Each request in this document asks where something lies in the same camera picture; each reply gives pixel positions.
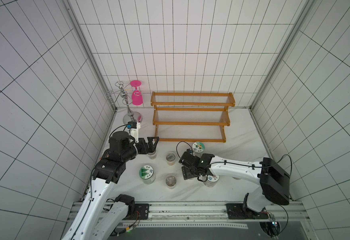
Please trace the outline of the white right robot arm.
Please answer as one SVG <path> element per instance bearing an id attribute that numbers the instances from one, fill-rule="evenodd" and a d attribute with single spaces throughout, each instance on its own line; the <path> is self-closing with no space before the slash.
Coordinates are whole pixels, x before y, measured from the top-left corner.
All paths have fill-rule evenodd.
<path id="1" fill-rule="evenodd" d="M 244 211 L 262 212 L 266 206 L 290 204 L 290 178 L 277 162 L 270 158 L 261 161 L 243 162 L 227 160 L 213 154 L 202 154 L 197 157 L 184 152 L 179 163 L 185 180 L 208 176 L 229 176 L 246 180 L 258 187 L 247 193 L 243 202 Z"/>

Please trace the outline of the clear cup with yellow label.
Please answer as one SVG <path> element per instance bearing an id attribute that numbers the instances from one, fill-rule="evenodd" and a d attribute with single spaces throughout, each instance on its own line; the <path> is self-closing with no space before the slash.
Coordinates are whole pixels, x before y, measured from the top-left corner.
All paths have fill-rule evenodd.
<path id="1" fill-rule="evenodd" d="M 165 159 L 167 164 L 169 166 L 172 166 L 177 162 L 178 156 L 175 152 L 168 152 Z"/>

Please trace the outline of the clear cup with dark seeds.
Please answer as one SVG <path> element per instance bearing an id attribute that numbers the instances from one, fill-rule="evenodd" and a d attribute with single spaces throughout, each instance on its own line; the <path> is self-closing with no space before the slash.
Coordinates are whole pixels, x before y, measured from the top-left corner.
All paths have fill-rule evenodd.
<path id="1" fill-rule="evenodd" d="M 157 156 L 157 152 L 154 151 L 152 153 L 147 153 L 147 156 L 151 159 L 151 160 L 154 160 Z"/>

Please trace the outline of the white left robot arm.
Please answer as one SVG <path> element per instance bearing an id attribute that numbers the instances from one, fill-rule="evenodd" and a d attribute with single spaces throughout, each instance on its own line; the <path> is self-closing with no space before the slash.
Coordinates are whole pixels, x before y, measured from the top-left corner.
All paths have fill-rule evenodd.
<path id="1" fill-rule="evenodd" d="M 139 138 L 137 128 L 110 135 L 109 148 L 92 170 L 86 197 L 63 239 L 106 240 L 123 219 L 134 216 L 134 197 L 128 195 L 116 197 L 104 218 L 100 214 L 127 162 L 137 155 L 154 153 L 159 140 L 159 137 Z"/>

